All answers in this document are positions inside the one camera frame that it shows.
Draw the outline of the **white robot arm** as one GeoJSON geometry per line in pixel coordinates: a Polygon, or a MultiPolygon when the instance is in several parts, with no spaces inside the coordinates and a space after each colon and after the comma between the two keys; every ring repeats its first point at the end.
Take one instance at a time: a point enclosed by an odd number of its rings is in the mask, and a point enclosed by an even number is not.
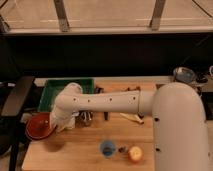
{"type": "Polygon", "coordinates": [[[50,126],[63,127],[80,111],[153,117],[155,171],[210,171],[205,109],[190,86],[172,82],[157,90],[85,94],[68,84],[55,98],[50,126]]]}

